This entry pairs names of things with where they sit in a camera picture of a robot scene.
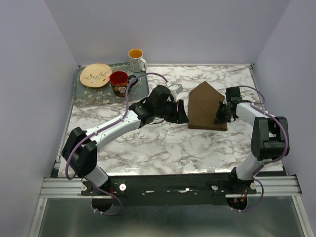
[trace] cream plate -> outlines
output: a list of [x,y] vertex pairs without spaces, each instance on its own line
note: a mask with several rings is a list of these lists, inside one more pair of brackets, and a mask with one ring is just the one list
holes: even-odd
[[112,69],[103,63],[87,66],[80,75],[80,82],[88,87],[102,87],[109,82]]

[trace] white wall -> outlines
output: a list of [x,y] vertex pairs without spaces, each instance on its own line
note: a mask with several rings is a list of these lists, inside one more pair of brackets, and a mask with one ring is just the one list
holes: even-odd
[[255,64],[266,107],[285,116],[290,153],[284,159],[297,174],[303,203],[316,234],[316,1],[292,0]]
[[0,7],[0,236],[28,235],[57,155],[76,63],[43,0]]
[[253,63],[290,0],[45,0],[78,64]]

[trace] white marble surface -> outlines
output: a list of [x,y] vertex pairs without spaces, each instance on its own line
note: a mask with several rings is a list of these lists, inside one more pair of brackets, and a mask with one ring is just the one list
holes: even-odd
[[[170,82],[182,84],[188,111],[189,92],[203,81],[225,95],[225,88],[236,85],[254,86],[248,67],[198,66],[149,67],[147,72],[164,75]],[[149,87],[164,84],[158,76],[148,76]],[[258,101],[256,92],[241,88],[243,99]],[[100,125],[124,111],[124,103],[104,106],[74,107],[68,128],[87,129]],[[129,132],[112,141],[98,153],[98,165],[110,175],[145,175],[179,173],[229,172],[250,154],[252,127],[241,119],[228,124],[228,131],[188,129],[187,124],[164,122]],[[58,177],[65,177],[64,159]],[[265,170],[282,170],[275,163]]]

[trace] gray tray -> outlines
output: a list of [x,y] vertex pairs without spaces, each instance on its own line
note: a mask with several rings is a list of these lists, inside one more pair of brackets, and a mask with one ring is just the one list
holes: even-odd
[[[123,71],[128,75],[140,76],[145,72],[135,73],[131,71],[129,63],[109,64],[113,72]],[[105,105],[115,102],[125,101],[125,97],[118,97],[113,94],[110,83],[100,88],[91,88],[82,85],[80,82],[80,74],[86,66],[82,66],[75,72],[74,83],[74,105],[78,107],[87,107],[94,105]],[[147,76],[138,79],[138,82],[131,88],[128,95],[129,100],[140,100],[148,96],[149,88]]]

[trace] bolt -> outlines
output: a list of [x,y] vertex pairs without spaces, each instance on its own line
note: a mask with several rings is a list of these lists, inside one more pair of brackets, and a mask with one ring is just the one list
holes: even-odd
[[250,188],[251,188],[252,190],[256,190],[257,185],[256,185],[255,183],[251,183],[251,184],[250,184]]
[[126,190],[126,185],[125,185],[125,184],[121,184],[121,185],[119,186],[119,189],[120,189],[121,191],[125,191],[125,190]]
[[81,185],[81,191],[86,191],[88,189],[88,187],[84,184]]
[[211,187],[212,187],[212,190],[214,190],[214,191],[218,190],[218,186],[217,185],[212,185]]

